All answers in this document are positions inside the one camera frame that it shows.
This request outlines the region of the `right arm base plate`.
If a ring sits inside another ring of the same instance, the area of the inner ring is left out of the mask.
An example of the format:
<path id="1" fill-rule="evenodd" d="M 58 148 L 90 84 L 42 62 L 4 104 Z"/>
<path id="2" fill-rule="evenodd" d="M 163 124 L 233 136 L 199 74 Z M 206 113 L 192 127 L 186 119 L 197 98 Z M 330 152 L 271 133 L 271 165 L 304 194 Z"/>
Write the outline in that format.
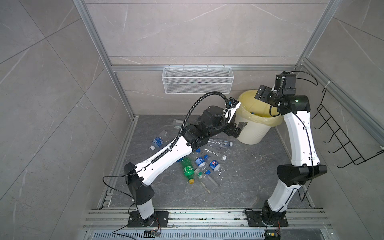
<path id="1" fill-rule="evenodd" d="M 286 211 L 275 213 L 269 211 L 257 211 L 245 209 L 246 219 L 249 227 L 288 227 Z"/>

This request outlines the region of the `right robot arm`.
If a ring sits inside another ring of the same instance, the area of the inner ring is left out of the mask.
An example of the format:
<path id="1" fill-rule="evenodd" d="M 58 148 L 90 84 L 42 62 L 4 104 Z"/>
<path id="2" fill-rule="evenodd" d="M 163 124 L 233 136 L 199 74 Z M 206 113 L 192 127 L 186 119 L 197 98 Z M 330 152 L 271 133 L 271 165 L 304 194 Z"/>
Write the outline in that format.
<path id="1" fill-rule="evenodd" d="M 285 218 L 288 204 L 301 186 L 328 171 L 315 150 L 309 99 L 296 94 L 296 80 L 293 72 L 282 72 L 276 76 L 273 88 L 261 85 L 255 95 L 255 99 L 277 108 L 278 115 L 283 116 L 292 148 L 291 163 L 277 167 L 277 186 L 263 206 L 261 219 L 267 227 Z"/>

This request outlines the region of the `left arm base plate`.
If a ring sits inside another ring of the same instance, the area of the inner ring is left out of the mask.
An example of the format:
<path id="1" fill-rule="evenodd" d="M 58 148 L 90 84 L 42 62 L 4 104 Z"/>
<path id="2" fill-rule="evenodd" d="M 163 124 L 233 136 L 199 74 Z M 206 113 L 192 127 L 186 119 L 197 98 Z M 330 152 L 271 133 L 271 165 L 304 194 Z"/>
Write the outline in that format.
<path id="1" fill-rule="evenodd" d="M 158 226 L 160 226 L 160 228 L 165 228 L 168 225 L 169 213 L 170 212 L 167 211 L 158 211 L 144 220 L 139 212 L 131 212 L 128 221 L 128 228 L 157 228 Z"/>

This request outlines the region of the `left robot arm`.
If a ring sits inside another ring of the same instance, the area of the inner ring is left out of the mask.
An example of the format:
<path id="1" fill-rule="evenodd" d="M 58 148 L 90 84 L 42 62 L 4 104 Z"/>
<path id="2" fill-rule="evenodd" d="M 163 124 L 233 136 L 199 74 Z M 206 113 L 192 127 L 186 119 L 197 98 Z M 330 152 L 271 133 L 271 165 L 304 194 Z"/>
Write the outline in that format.
<path id="1" fill-rule="evenodd" d="M 231 103 L 235 105 L 230 111 L 217 106 L 208 107 L 194 124 L 185 126 L 179 138 L 175 138 L 147 160 L 136 165 L 128 163 L 124 166 L 126 183 L 143 221 L 153 220 L 156 217 L 152 203 L 155 192 L 151 183 L 163 171 L 179 159 L 206 145 L 211 137 L 219 133 L 224 132 L 235 138 L 240 135 L 246 124 L 237 126 L 233 117 L 241 103 L 234 99 Z"/>

